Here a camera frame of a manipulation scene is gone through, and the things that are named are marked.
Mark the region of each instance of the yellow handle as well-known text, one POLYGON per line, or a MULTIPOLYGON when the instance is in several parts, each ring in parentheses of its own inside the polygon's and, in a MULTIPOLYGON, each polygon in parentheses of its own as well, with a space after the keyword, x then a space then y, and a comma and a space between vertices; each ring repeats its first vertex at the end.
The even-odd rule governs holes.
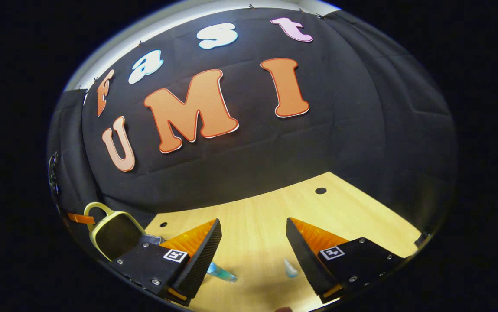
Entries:
MULTIPOLYGON (((112 213, 114 213, 114 211, 112 211, 112 209, 108 208, 108 206, 104 205, 103 203, 99 203, 97 201, 94 201, 90 204, 88 204, 86 207, 85 207, 85 211, 83 212, 83 215, 86 215, 88 216, 89 215, 89 211, 91 210, 91 208, 93 207, 97 207, 97 208, 100 208, 102 209, 105 213, 106 213, 106 216, 109 216, 111 215, 112 213)), ((89 232, 91 233, 91 231, 93 231, 94 229, 94 225, 92 224, 88 224, 87 225, 87 228, 89 229, 89 232)))

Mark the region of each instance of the wooden table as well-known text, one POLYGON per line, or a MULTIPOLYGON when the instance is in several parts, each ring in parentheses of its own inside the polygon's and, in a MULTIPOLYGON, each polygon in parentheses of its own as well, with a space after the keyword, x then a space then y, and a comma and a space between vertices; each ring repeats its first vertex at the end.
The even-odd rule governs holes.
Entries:
POLYGON ((189 309, 273 312, 290 306, 294 312, 306 312, 324 304, 314 294, 285 236, 288 217, 350 241, 367 237, 400 257, 417 251, 414 241, 420 232, 413 225, 330 172, 231 203, 158 214, 146 232, 171 239, 219 218, 222 238, 213 261, 238 281, 228 283, 206 275, 189 309), (327 191, 316 194, 317 188, 327 191), (163 222, 168 225, 160 227, 163 222), (286 276, 284 258, 299 270, 299 276, 286 276))

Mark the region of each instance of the orange letter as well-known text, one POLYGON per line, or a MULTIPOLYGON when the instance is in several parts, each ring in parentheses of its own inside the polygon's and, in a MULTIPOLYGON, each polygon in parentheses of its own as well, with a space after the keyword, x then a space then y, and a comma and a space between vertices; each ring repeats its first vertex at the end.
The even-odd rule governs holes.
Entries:
POLYGON ((144 105, 150 107, 156 129, 160 135, 160 146, 164 154, 178 150, 182 140, 172 133, 172 127, 193 143, 197 139, 199 113, 203 121, 201 136, 214 138, 233 132, 239 127, 236 119, 229 115, 221 96, 219 69, 211 69, 196 74, 189 83, 185 104, 168 89, 150 93, 144 105))
POLYGON ((120 139, 120 143, 124 148, 124 152, 126 152, 125 158, 121 158, 116 151, 116 146, 114 146, 114 141, 112 141, 112 129, 108 128, 104 130, 102 133, 102 140, 106 144, 106 149, 108 150, 108 154, 110 154, 110 158, 112 158, 112 162, 114 165, 123 172, 128 172, 133 169, 135 166, 135 156, 133 154, 133 150, 131 149, 130 141, 127 138, 126 130, 124 128, 124 123, 126 122, 126 118, 124 116, 120 116, 114 121, 114 130, 118 132, 118 138, 120 139))
POLYGON ((287 118, 309 111, 309 103, 303 100, 295 76, 295 67, 298 66, 296 61, 287 58, 273 58, 262 62, 260 66, 270 72, 276 87, 278 95, 276 116, 287 118))
POLYGON ((106 75, 106 77, 102 80, 102 83, 98 86, 97 89, 97 94, 98 94, 98 110, 97 110, 97 117, 99 117, 102 114, 102 111, 104 111, 104 107, 106 106, 106 97, 108 95, 108 90, 110 89, 110 82, 108 82, 110 79, 112 79, 112 76, 114 75, 114 69, 106 75))

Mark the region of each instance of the yellow-green plastic object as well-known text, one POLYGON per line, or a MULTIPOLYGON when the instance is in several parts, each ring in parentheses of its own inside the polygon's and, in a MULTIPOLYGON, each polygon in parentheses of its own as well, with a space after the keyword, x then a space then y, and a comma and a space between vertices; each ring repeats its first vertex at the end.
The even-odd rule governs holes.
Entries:
POLYGON ((84 215, 89 215, 89 211, 94 207, 102 209, 106 217, 95 225, 87 225, 89 237, 91 243, 109 261, 134 247, 140 236, 146 234, 143 227, 130 214, 125 211, 112 211, 99 202, 88 204, 84 215))

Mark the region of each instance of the letter m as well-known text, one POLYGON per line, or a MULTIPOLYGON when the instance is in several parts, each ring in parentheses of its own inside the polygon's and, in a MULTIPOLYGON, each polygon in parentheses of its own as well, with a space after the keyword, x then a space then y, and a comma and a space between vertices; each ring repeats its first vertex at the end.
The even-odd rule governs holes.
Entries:
POLYGON ((174 136, 172 126, 189 142, 195 142, 199 114, 203 121, 201 136, 205 138, 214 138, 237 130, 239 123, 229 115, 221 95, 222 76, 219 69, 195 75, 189 83, 185 103, 165 88, 146 97, 144 105, 152 111, 160 135, 158 148, 161 152, 173 152, 182 146, 182 140, 174 136))

